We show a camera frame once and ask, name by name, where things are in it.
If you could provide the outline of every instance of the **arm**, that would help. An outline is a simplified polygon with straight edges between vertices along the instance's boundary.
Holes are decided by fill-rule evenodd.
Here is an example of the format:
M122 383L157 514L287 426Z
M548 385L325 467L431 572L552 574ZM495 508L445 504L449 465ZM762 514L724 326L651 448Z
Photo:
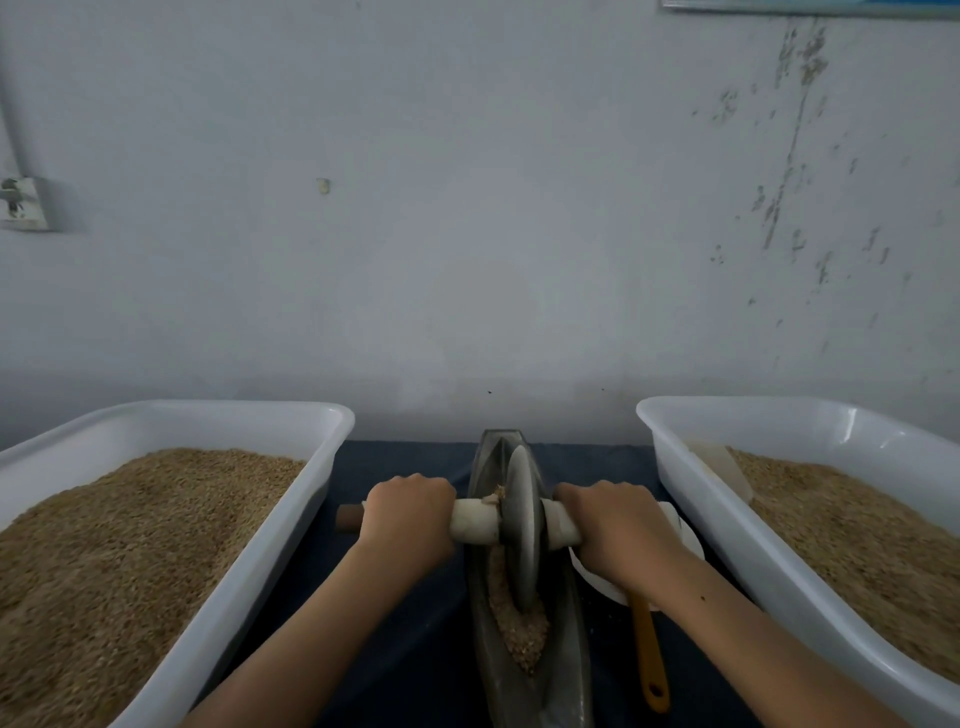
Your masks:
M313 725L376 625L453 554L455 497L446 480L422 475L376 485L356 545L180 728Z
M764 725L906 725L687 551L647 489L562 484L555 497L584 535L587 568L659 605Z

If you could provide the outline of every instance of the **person's left hand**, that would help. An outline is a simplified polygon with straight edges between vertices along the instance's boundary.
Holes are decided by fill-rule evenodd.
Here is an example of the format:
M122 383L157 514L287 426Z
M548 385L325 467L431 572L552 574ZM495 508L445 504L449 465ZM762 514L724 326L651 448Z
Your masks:
M420 581L453 555L450 516L457 493L441 477L394 477L367 496L357 546L389 559L391 569Z

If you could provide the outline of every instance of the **hand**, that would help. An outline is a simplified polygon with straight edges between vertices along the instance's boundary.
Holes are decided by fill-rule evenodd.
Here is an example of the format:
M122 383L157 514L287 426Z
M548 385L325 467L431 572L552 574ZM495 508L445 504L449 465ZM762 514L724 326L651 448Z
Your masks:
M659 604L664 576L685 564L689 551L650 491L601 480L590 488L561 483L553 497L580 529L584 566Z
M367 496L357 547L389 561L411 585L453 555L450 515L457 497L441 477L394 477Z

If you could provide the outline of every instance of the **white wall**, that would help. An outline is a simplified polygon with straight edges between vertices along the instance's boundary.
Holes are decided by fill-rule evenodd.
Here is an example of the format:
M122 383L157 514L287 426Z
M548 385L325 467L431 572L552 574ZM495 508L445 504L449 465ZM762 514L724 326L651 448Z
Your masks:
M0 445L151 397L631 442L664 393L960 439L960 24L0 0L0 54L66 230L0 232Z

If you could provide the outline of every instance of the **grinding wheel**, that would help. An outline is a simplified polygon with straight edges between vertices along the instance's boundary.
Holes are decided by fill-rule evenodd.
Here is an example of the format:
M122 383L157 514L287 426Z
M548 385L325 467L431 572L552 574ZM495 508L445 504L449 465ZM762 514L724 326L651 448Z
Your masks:
M537 594L543 532L543 505L527 448L518 447L510 456L503 489L500 533L506 547L507 579L517 609L527 612Z

